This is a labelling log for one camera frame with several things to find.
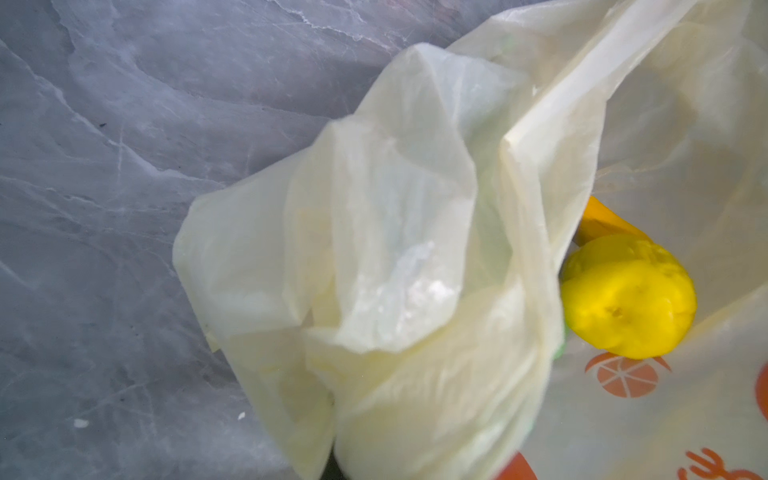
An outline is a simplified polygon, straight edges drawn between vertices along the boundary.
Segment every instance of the marble countertop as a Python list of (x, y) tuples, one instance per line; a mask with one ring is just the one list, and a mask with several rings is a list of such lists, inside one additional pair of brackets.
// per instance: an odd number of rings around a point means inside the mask
[(0, 478), (296, 478), (170, 265), (187, 207), (523, 3), (0, 0)]

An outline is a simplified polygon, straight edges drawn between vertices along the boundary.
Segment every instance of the yellow handle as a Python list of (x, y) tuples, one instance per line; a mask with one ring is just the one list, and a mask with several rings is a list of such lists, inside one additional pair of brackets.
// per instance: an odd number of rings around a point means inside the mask
[(628, 233), (652, 241), (642, 230), (613, 213), (597, 198), (589, 197), (589, 203), (587, 203), (587, 209), (584, 211), (584, 216), (576, 230), (574, 242), (582, 247), (598, 237), (616, 233)]

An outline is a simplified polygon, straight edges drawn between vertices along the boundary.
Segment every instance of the printed orange graphic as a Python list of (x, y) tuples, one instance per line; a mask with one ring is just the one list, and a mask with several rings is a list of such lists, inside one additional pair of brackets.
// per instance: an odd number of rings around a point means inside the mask
[[(701, 449), (701, 453), (709, 457), (709, 460), (695, 453), (685, 452), (685, 456), (696, 463), (696, 465), (691, 465), (688, 469), (699, 478), (709, 480), (763, 480), (757, 473), (750, 472), (749, 470), (731, 470), (729, 472), (725, 468), (723, 459), (710, 449)], [(680, 468), (677, 470), (677, 478), (678, 480), (689, 480), (688, 471), (685, 468)]]
[(613, 353), (602, 353), (589, 361), (584, 372), (597, 367), (597, 378), (606, 392), (626, 399), (648, 395), (656, 389), (659, 374), (654, 368), (661, 365), (672, 371), (660, 356), (653, 359), (632, 360)]
[(496, 480), (537, 480), (525, 457), (518, 453)]
[(768, 363), (763, 366), (763, 371), (757, 376), (755, 398), (757, 399), (757, 407), (768, 420)]

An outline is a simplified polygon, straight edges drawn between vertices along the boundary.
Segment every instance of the yellow lemon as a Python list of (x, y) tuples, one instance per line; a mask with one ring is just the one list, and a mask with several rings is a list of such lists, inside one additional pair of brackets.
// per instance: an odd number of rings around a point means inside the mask
[(576, 334), (631, 359), (672, 351), (697, 308), (685, 269), (644, 234), (588, 241), (565, 262), (561, 295), (565, 322)]

